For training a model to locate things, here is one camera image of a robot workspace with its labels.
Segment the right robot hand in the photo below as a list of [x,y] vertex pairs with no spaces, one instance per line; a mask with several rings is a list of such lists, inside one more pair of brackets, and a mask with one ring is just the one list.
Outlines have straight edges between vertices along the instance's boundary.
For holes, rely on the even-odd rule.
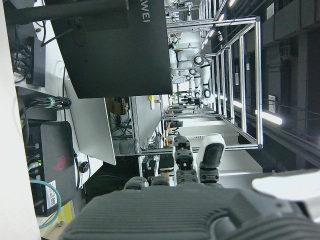
[[225,188],[218,167],[225,151],[206,135],[196,156],[190,140],[173,139],[176,186],[133,177],[122,190],[93,198],[62,240],[317,240],[320,226],[298,203],[254,190]]

